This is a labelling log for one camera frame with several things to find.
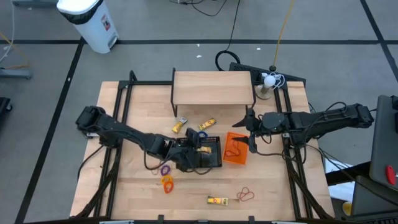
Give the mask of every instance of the wooden table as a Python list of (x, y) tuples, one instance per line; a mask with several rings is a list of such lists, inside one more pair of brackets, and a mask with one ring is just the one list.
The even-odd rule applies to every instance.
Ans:
[[(113, 112), (117, 86), (117, 82), (102, 84), (98, 106), (103, 107), (107, 114)], [(293, 110), (308, 111), (303, 83), (288, 82), (288, 86)], [(170, 85), (133, 86), (127, 125), (142, 132), (183, 137), (187, 127), (197, 129), (198, 124), (214, 117), (217, 124), (206, 131), (210, 136), (220, 136), (222, 146), (227, 131), (248, 134), (245, 128), (231, 127), (242, 120), (245, 114), (242, 105), (180, 106), (178, 113), (186, 117), (188, 122), (179, 134), (173, 133), (171, 128), (179, 118), (174, 118), (170, 91)], [(257, 114), (276, 111), (275, 100), (258, 100), (254, 109)], [(265, 144), (260, 139), (256, 142), (260, 152), (282, 150), (280, 136), (273, 136), (271, 144)], [(309, 144), (317, 147), (315, 140)], [(98, 146), (98, 138), (88, 140), (85, 157)], [(334, 216), (320, 154), (311, 147), (307, 150), (304, 168), (308, 188), (326, 212)], [(147, 158), (150, 166), (159, 163), (157, 159)], [(97, 190), (103, 159), (104, 151), (101, 151), (82, 169), (71, 215), (80, 212)], [(124, 141), (118, 177), (112, 219), (155, 220), (163, 214), (166, 220), (248, 220), (250, 215), (254, 215), (256, 220), (294, 220), (286, 163), (280, 156), (262, 157), (249, 153), (245, 166), (224, 162), (222, 168), (213, 169), (206, 175), (182, 173), (173, 169), (175, 186), (172, 193), (166, 195), (160, 183), (160, 174), (152, 175), (151, 171), (145, 169), (143, 151), (137, 145)], [(247, 202), (239, 202), (236, 194), (243, 187), (248, 187), (256, 196)], [(297, 189), (304, 217), (302, 194)], [(228, 197), (229, 205), (208, 205), (208, 195)], [(106, 192), (101, 214), (104, 214), (107, 198)]]

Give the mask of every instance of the white cable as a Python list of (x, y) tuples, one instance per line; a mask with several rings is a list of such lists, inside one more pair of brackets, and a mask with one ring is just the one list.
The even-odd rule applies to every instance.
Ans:
[(3, 61), (3, 59), (7, 56), (8, 52), (11, 50), (11, 47), (14, 43), (14, 31), (15, 31), (15, 16), (14, 16), (14, 4), (12, 3), (12, 0), (10, 0), (11, 3), (11, 14), (12, 14), (12, 34), (11, 34), (11, 44), (8, 47), (6, 53), (0, 58), (0, 63)]

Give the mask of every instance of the orange container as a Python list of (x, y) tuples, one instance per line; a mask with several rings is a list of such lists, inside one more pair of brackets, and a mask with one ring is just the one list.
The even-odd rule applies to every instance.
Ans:
[(248, 137), (244, 134), (226, 133), (223, 160), (233, 164), (245, 165), (249, 146), (243, 142), (235, 141), (236, 137)]

